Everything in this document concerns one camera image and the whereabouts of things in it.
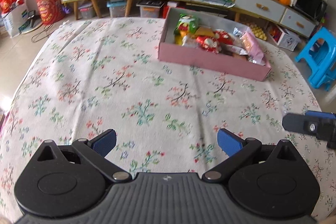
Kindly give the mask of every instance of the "pink floral cover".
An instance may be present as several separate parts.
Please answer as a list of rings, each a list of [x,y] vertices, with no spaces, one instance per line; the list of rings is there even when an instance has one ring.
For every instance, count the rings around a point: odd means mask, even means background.
[[[321,186],[313,215],[335,207],[335,153],[310,136],[284,131],[283,114],[320,110],[288,56],[260,41],[273,71],[264,82],[192,66],[159,62],[164,20],[77,21],[48,39],[14,97],[1,133],[0,209],[21,216],[14,184],[45,139],[68,145],[108,128],[117,146],[107,155],[137,172],[198,172],[227,158],[219,128],[265,144],[289,139]]]

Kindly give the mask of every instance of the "cabinet leg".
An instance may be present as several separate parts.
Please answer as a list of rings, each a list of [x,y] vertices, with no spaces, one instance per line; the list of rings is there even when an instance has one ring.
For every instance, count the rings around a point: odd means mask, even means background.
[[[240,19],[240,13],[236,13],[235,22],[239,22],[239,19]]]
[[[125,17],[129,16],[129,12],[131,11],[131,7],[132,7],[132,0],[127,0]]]
[[[75,20],[78,20],[78,2],[73,2],[73,13],[75,14]]]
[[[97,0],[91,0],[91,2],[92,2],[93,8],[94,8],[94,10],[95,10],[97,16],[98,16],[99,18],[101,18],[101,13],[100,13],[100,9],[99,9]]]

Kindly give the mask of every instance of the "blue plastic stool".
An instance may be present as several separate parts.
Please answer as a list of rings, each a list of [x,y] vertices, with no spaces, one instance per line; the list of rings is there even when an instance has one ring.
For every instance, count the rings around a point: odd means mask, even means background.
[[[318,52],[311,52],[310,49],[320,38],[324,39],[325,42]],[[295,58],[295,61],[299,62],[302,58],[306,60],[308,66],[311,68],[311,75],[308,81],[314,88],[318,89],[320,87],[321,84],[319,83],[322,79],[328,82],[331,81],[333,73],[329,70],[336,61],[335,37],[323,27],[308,41],[307,45]]]

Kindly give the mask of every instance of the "green snack bag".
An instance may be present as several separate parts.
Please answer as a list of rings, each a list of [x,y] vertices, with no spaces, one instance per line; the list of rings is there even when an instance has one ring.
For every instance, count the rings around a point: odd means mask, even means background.
[[[197,17],[180,14],[180,19],[177,23],[177,30],[185,31],[194,34],[199,25],[199,20]]]

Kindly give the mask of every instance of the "pink snack package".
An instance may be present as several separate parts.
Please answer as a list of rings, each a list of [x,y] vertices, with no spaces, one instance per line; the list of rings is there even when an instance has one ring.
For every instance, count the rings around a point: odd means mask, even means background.
[[[249,56],[253,58],[255,63],[265,65],[264,52],[259,47],[256,37],[250,28],[247,28],[246,32],[242,35],[241,41],[243,47],[247,50]]]

